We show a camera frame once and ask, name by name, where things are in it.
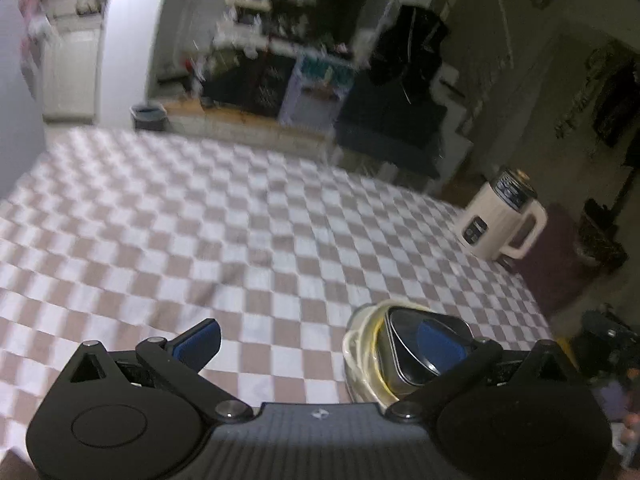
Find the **metal bolt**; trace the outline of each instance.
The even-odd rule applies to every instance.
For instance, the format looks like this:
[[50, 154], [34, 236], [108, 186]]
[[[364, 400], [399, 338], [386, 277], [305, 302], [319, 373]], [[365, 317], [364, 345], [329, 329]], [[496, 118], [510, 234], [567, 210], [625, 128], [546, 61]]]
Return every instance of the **metal bolt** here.
[[216, 406], [216, 413], [226, 420], [234, 420], [247, 414], [249, 406], [237, 399], [223, 400]]
[[391, 405], [391, 414], [401, 420], [414, 420], [422, 413], [422, 406], [412, 400], [401, 400]]

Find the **blue gripper pad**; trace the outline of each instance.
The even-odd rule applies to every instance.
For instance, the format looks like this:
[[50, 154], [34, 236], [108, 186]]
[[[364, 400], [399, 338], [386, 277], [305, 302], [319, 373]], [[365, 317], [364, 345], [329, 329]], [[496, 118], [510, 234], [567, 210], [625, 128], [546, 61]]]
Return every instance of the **blue gripper pad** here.
[[418, 325], [416, 343], [420, 354], [433, 364], [441, 374], [466, 358], [464, 345], [429, 320]]
[[199, 372], [220, 350], [222, 333], [215, 319], [205, 319], [169, 341], [166, 350], [191, 370]]

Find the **kettle handle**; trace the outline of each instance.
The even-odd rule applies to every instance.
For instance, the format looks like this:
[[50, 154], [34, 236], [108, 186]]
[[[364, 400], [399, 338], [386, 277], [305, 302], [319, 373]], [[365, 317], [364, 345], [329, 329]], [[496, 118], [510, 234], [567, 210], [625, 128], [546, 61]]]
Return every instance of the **kettle handle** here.
[[[538, 202], [537, 200], [532, 200], [529, 203], [529, 205], [527, 206], [527, 209], [524, 211], [522, 215], [522, 222], [520, 222], [520, 225], [522, 225], [524, 220], [529, 215], [533, 215], [533, 217], [536, 219], [536, 223], [533, 226], [533, 229], [524, 239], [524, 241], [522, 242], [522, 245], [519, 248], [516, 249], [514, 247], [511, 247], [510, 245], [508, 245], [509, 242], [507, 242], [507, 244], [505, 244], [504, 247], [500, 249], [500, 252], [505, 256], [509, 256], [510, 258], [514, 258], [515, 260], [519, 260], [523, 258], [524, 255], [529, 252], [530, 248], [533, 247], [533, 244], [538, 239], [538, 236], [540, 236], [542, 229], [545, 228], [546, 211], [545, 211], [545, 208], [542, 207], [540, 202]], [[519, 228], [516, 229], [513, 236], [515, 236], [518, 233], [518, 230]]]

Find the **shelf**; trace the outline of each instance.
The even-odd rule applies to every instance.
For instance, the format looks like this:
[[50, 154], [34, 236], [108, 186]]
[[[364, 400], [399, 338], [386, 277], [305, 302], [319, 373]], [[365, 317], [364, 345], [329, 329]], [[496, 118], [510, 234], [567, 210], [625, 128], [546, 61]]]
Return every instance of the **shelf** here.
[[271, 2], [264, 2], [262, 0], [225, 0], [225, 3], [228, 6], [242, 7], [243, 9], [271, 12]]

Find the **checkered tablecloth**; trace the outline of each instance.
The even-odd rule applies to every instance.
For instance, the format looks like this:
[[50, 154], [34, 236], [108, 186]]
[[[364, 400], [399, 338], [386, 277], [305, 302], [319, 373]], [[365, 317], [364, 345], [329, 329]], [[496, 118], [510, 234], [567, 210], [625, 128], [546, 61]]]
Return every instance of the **checkered tablecloth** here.
[[463, 253], [457, 210], [307, 160], [213, 140], [70, 130], [0, 206], [0, 448], [78, 343], [132, 349], [215, 317], [202, 375], [253, 406], [346, 402], [352, 308], [408, 298], [528, 349], [522, 280]]

